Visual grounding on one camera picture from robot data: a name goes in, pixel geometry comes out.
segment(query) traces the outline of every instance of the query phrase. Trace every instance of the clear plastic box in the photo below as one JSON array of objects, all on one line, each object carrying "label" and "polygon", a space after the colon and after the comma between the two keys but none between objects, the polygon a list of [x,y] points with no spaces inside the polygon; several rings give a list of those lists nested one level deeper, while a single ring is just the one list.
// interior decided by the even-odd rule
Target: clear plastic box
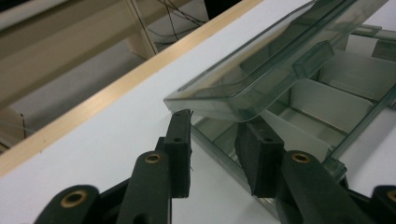
[{"label": "clear plastic box", "polygon": [[311,2],[164,101],[199,116],[193,136],[247,189],[233,144],[237,123],[257,116],[286,150],[311,153],[340,179],[346,169],[336,159],[396,97],[395,62],[344,51],[347,37],[384,3]]}]

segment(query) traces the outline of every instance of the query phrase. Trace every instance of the wire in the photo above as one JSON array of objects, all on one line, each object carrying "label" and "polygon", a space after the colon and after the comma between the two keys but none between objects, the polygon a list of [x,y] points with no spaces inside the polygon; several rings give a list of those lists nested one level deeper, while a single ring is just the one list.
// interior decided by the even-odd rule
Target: wire
[{"label": "wire", "polygon": [[164,1],[157,0],[157,1],[158,1],[159,3],[161,3],[161,4],[163,4],[163,5],[166,5],[166,6],[170,7],[170,8],[172,8],[173,10],[175,10],[175,11],[177,11],[178,13],[181,14],[181,15],[176,14],[176,13],[173,11],[172,13],[173,13],[174,15],[176,15],[176,16],[178,16],[178,17],[184,19],[184,20],[190,21],[190,22],[194,23],[194,24],[197,25],[197,26],[201,26],[201,25],[203,25],[203,24],[206,23],[206,21],[198,20],[198,19],[196,19],[195,17],[193,17],[192,15],[190,15],[190,14],[188,14],[188,13],[186,13],[186,12],[180,10],[180,9],[179,9],[173,2],[171,2],[170,0],[168,0],[168,2],[169,2],[170,5],[168,5],[168,4],[165,2],[165,0],[164,0]]},{"label": "wire", "polygon": [[174,32],[175,38],[176,38],[176,40],[178,40],[178,37],[177,37],[176,31],[175,31],[175,26],[174,26],[174,24],[173,24],[173,22],[172,22],[171,13],[170,13],[170,11],[169,11],[169,6],[166,4],[165,0],[163,0],[163,3],[164,3],[164,4],[165,4],[165,6],[166,6],[166,11],[168,11],[168,17],[169,17],[169,21],[171,22],[171,25],[172,25],[172,30],[173,30],[173,32]]},{"label": "wire", "polygon": [[[132,5],[132,7],[134,7],[134,11],[136,12],[137,18],[139,19],[140,25],[142,26],[143,31],[145,32],[146,37],[147,37],[148,40],[149,40],[149,34],[148,34],[148,32],[147,32],[147,30],[146,30],[146,28],[145,28],[146,26],[144,25],[144,23],[143,23],[142,19],[140,18],[139,14],[137,13],[137,9],[136,9],[136,7],[134,6],[134,2],[133,2],[132,0],[131,0],[131,5]],[[153,50],[153,52],[154,52],[154,54],[155,54],[157,50],[154,48],[154,46],[152,46],[151,41],[149,41],[149,44],[150,44],[150,46],[151,46],[151,48],[152,48],[152,50]]]},{"label": "wire", "polygon": [[200,22],[201,24],[205,23],[205,21],[198,20],[195,17],[193,17],[192,15],[180,10],[171,0],[168,0],[168,2],[171,4],[171,6],[173,7],[174,10],[178,11],[179,13],[181,13],[186,18],[190,18],[192,21],[197,21],[197,22]]},{"label": "wire", "polygon": [[[193,30],[195,30],[195,29],[196,29],[196,27],[191,27],[191,28],[189,28],[189,29],[187,29],[187,30],[178,32],[177,35],[182,35],[182,34],[184,34],[184,33],[187,33],[187,32],[189,32],[189,31],[193,31]],[[153,34],[155,34],[155,35],[157,35],[157,36],[161,36],[161,37],[171,37],[171,36],[175,36],[175,35],[163,35],[163,34],[160,34],[160,33],[158,33],[158,32],[155,32],[155,31],[153,31],[153,30],[151,30],[151,29],[149,29],[149,28],[148,28],[148,30],[149,30],[150,32],[152,32]]]},{"label": "wire", "polygon": [[13,123],[6,122],[6,121],[3,121],[3,120],[0,120],[0,125],[8,126],[8,127],[15,128],[15,129],[21,129],[21,130],[24,130],[24,131],[26,131],[28,133],[35,133],[35,130],[28,129],[28,128],[25,128],[25,127],[21,127],[21,126],[19,126],[17,124],[13,124]]},{"label": "wire", "polygon": [[173,45],[175,43],[176,43],[175,41],[172,41],[172,42],[154,42],[154,44],[157,44],[157,45]]},{"label": "wire", "polygon": [[11,148],[11,147],[6,146],[5,144],[3,144],[3,143],[1,143],[1,142],[0,142],[0,146],[1,146],[1,147],[4,147],[6,150]]}]

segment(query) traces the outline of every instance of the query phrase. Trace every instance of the white table surface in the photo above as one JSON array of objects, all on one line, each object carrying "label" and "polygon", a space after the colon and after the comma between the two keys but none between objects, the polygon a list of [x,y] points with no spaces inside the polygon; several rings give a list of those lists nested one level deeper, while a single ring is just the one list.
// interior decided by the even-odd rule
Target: white table surface
[{"label": "white table surface", "polygon": [[[276,0],[260,3],[4,176],[0,180],[0,223],[32,223],[55,194],[70,186],[89,184],[103,191],[129,177],[136,158],[153,150],[158,137],[166,134],[170,113],[163,97],[306,1],[288,2],[282,6]],[[263,13],[267,15],[265,21],[251,22]],[[353,147],[371,152],[374,147],[385,146],[391,163],[396,158],[392,147],[396,144],[395,124],[395,112],[384,111]],[[191,195],[186,200],[173,200],[173,223],[278,223],[194,142],[192,150]],[[378,160],[380,166],[385,165],[382,159],[369,157],[370,165],[356,163],[349,168],[355,176],[350,177],[351,185],[369,186],[361,171],[379,170],[380,166],[371,165]],[[384,175],[381,181],[396,184],[395,176]],[[361,191],[369,191],[371,186],[367,186]]]}]

